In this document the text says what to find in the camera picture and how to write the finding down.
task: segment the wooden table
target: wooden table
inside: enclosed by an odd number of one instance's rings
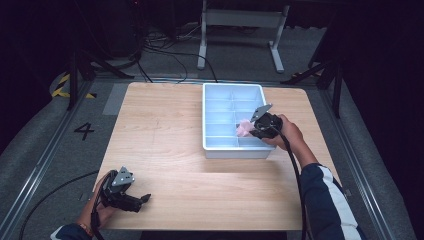
[[[267,88],[274,106],[303,131],[318,160],[337,173],[306,93]],[[286,152],[267,159],[206,159],[202,86],[132,83],[99,176],[126,166],[136,178],[127,194],[150,201],[119,211],[106,228],[143,230],[300,230],[295,175]]]

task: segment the gray floor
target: gray floor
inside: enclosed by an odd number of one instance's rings
[[[284,30],[279,47],[285,66],[283,74],[278,74],[274,69],[267,47],[267,42],[272,40],[274,33],[266,29],[259,29],[251,34],[234,30],[213,30],[208,37],[207,58],[219,80],[240,83],[259,82],[264,86],[292,87],[280,85],[279,81],[287,80],[293,73],[307,69],[308,61],[324,32],[325,29]],[[166,51],[197,54],[199,39],[195,37],[178,43]],[[188,72],[189,79],[184,84],[213,81],[209,67],[202,71],[196,68],[196,57],[177,55],[176,58]],[[125,60],[121,59],[112,63],[120,64],[122,62]],[[175,83],[178,79],[186,76],[182,65],[175,58],[167,55],[143,52],[140,63],[154,82]],[[137,66],[124,71],[135,75],[134,81],[145,81]],[[327,104],[331,89],[318,90],[314,86],[315,80],[309,78],[296,87],[305,89],[311,100],[358,223],[369,239],[415,239],[402,197],[388,175],[347,88],[343,85],[341,119],[336,120]],[[15,137],[0,156],[2,163],[0,194],[3,196],[0,206],[1,219],[10,217],[9,211],[20,204],[15,200],[23,189],[27,177],[34,169],[38,171],[40,159],[47,158],[50,161],[46,166],[46,172],[40,176],[42,177],[41,181],[36,182],[32,188],[34,192],[27,198],[30,200],[28,205],[21,206],[21,215],[16,217],[16,223],[11,224],[7,234],[1,233],[2,239],[18,239],[21,226],[28,216],[29,210],[47,193],[70,179],[99,169],[122,97],[130,82],[117,79],[109,73],[99,73],[92,84],[85,83],[83,85],[89,87],[89,92],[96,93],[97,98],[83,99],[70,113],[66,111],[68,99],[55,97]],[[56,84],[57,80],[52,84],[52,89]],[[58,129],[60,123],[64,121],[64,117],[68,117],[69,126]],[[87,122],[91,123],[91,129],[95,131],[83,141],[83,134],[75,133],[74,129]],[[58,142],[52,146],[50,140],[57,136],[58,132],[62,134],[55,138]],[[350,145],[344,144],[346,139],[343,137],[346,137]],[[54,150],[47,157],[45,157],[46,148]],[[378,208],[367,203],[369,202],[366,198],[368,195],[364,195],[362,183],[358,182],[357,173],[352,170],[352,158],[359,163],[366,177],[366,183],[370,187],[368,191],[377,200]],[[58,226],[73,222],[87,200],[95,178],[94,174],[71,183],[47,198],[27,222],[24,239],[48,238]],[[376,212],[379,212],[382,219],[375,220]],[[2,224],[4,227],[9,223],[3,222]],[[106,239],[139,239],[141,236],[140,231],[105,230],[102,233]],[[289,239],[299,239],[299,233],[290,232]]]

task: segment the cable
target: cable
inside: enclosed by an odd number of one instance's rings
[[[22,224],[22,227],[21,227],[21,231],[20,231],[20,233],[19,233],[19,240],[22,240],[23,239],[23,236],[24,236],[24,232],[25,232],[25,227],[26,227],[26,224],[28,223],[28,221],[29,221],[29,219],[30,219],[30,217],[31,217],[31,215],[35,212],[35,210],[40,206],[40,204],[41,203],[43,203],[50,195],[52,195],[53,193],[55,193],[55,192],[57,192],[59,189],[61,189],[61,188],[63,188],[63,187],[65,187],[66,185],[68,185],[68,184],[70,184],[70,183],[73,183],[73,182],[75,182],[75,181],[78,181],[78,180],[80,180],[80,179],[82,179],[82,178],[85,178],[85,177],[88,177],[88,176],[91,176],[91,175],[93,175],[93,174],[96,174],[96,173],[99,173],[99,170],[96,170],[96,171],[93,171],[93,172],[90,172],[90,173],[87,173],[87,174],[84,174],[84,175],[82,175],[82,176],[79,176],[79,177],[76,177],[76,178],[74,178],[74,179],[72,179],[72,180],[69,180],[69,181],[67,181],[67,182],[65,182],[64,184],[62,184],[62,185],[60,185],[59,187],[57,187],[57,188],[55,188],[53,191],[51,191],[51,192],[49,192],[46,196],[44,196],[40,201],[38,201],[36,204],[35,204],[35,206],[31,209],[31,211],[29,212],[29,214],[27,215],[27,217],[25,218],[25,220],[24,220],[24,223]]]
[[[146,77],[147,77],[147,79],[149,79],[149,81],[150,81],[151,83],[153,83],[152,79],[150,79],[150,77],[147,75],[147,73],[146,73],[146,72],[143,70],[143,68],[141,67],[139,60],[137,61],[137,65],[138,65],[138,69],[140,70],[140,74],[141,74],[142,76],[143,76],[143,74],[144,74],[144,76],[146,76]]]
[[[214,71],[214,70],[213,70],[213,68],[212,68],[212,65],[210,64],[210,62],[208,61],[208,59],[206,59],[206,58],[205,58],[205,57],[203,57],[203,56],[200,56],[199,54],[193,54],[193,53],[178,53],[178,52],[176,52],[176,53],[172,53],[172,52],[167,52],[167,51],[157,50],[157,49],[154,49],[154,48],[151,48],[151,47],[148,47],[148,46],[144,46],[144,47],[145,47],[145,48],[147,48],[147,49],[149,49],[149,50],[156,51],[156,52],[160,52],[160,53],[175,54],[175,55],[182,55],[182,56],[195,56],[195,57],[203,58],[203,59],[205,60],[205,62],[208,64],[208,66],[210,67],[210,69],[211,69],[211,72],[212,72],[212,75],[213,75],[213,78],[214,78],[215,82],[216,82],[216,83],[218,83],[218,79],[217,79],[217,77],[216,77],[215,71]]]
[[[80,14],[81,18],[83,19],[84,24],[86,25],[87,30],[90,33],[91,38],[94,40],[94,42],[96,43],[96,45],[99,47],[99,49],[102,51],[103,54],[105,54],[106,56],[110,57],[111,59],[114,59],[114,57],[112,55],[110,55],[108,52],[106,52],[106,50],[102,47],[102,45],[100,45],[100,43],[97,41],[96,37],[94,36],[93,32],[91,31],[91,27],[88,24],[87,19],[84,17],[84,13],[82,12],[82,10],[81,10],[79,4],[77,3],[77,1],[76,0],[73,0],[73,2],[75,4],[75,6],[77,7],[79,14]]]
[[[286,136],[284,136],[283,133],[281,133],[280,130],[276,129],[272,125],[270,125],[269,127],[271,129],[273,129],[275,132],[277,132],[278,135],[280,135],[280,137],[283,139],[284,145],[286,146],[287,152],[290,156],[290,160],[291,160],[292,165],[293,165],[294,173],[296,175],[297,188],[299,190],[300,207],[302,209],[302,240],[305,240],[306,239],[306,233],[307,233],[306,208],[305,208],[305,200],[303,199],[303,196],[302,196],[302,190],[301,190],[301,185],[300,185],[300,173],[299,173],[299,169],[298,169],[297,164],[296,164],[296,159],[294,158],[293,152],[292,152],[291,147],[290,147],[290,142],[286,138]]]
[[[147,51],[147,50],[144,50],[145,52],[148,52],[148,53],[153,53],[153,54],[162,54],[162,55],[165,55],[165,56],[171,56],[171,57],[173,57],[182,67],[183,67],[183,69],[184,69],[184,72],[185,72],[185,76],[184,76],[184,78],[182,79],[182,80],[179,80],[177,83],[181,83],[181,82],[184,82],[186,79],[187,79],[187,77],[188,77],[188,71],[187,71],[187,68],[186,68],[186,66],[184,66],[184,64],[180,61],[180,60],[178,60],[178,58],[177,57],[175,57],[174,55],[172,55],[172,54],[167,54],[167,53],[161,53],[161,52],[150,52],[150,51]]]

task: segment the white metal frame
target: white metal frame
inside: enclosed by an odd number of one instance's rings
[[[283,63],[278,53],[281,34],[286,23],[289,6],[285,6],[283,12],[260,12],[260,11],[237,11],[208,9],[207,0],[203,0],[202,9],[202,38],[200,40],[199,59],[197,68],[205,68],[206,58],[206,27],[207,25],[223,26],[249,26],[263,28],[277,28],[277,34],[274,41],[269,41],[272,58],[278,73],[284,72]]]

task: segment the person's arm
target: person's arm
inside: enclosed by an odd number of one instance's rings
[[[314,239],[364,239],[343,191],[330,170],[319,164],[296,124],[284,115],[279,117],[283,120],[281,132],[288,139],[302,168],[301,192]],[[262,140],[287,151],[280,136]]]
[[[91,212],[93,210],[93,206],[96,204],[96,196],[100,191],[101,183],[105,177],[106,175],[97,182],[93,197],[84,206],[77,221],[75,223],[59,227],[54,233],[51,234],[51,239],[88,240],[93,237],[93,232],[91,230]],[[100,219],[99,228],[106,224],[115,211],[116,208],[110,206],[105,208],[102,203],[97,206],[97,212]]]

